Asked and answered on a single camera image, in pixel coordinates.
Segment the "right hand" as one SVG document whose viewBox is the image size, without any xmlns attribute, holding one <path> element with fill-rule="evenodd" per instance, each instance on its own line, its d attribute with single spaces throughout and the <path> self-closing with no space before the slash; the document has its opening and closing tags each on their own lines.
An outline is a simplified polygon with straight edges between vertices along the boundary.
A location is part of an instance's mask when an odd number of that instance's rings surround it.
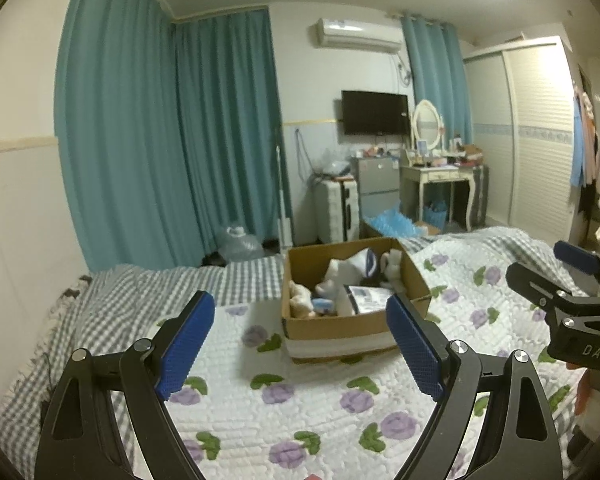
<svg viewBox="0 0 600 480">
<path fill-rule="evenodd" d="M 590 393 L 583 411 L 577 416 L 577 426 L 588 440 L 595 442 L 600 437 L 600 371 L 588 372 Z"/>
</svg>

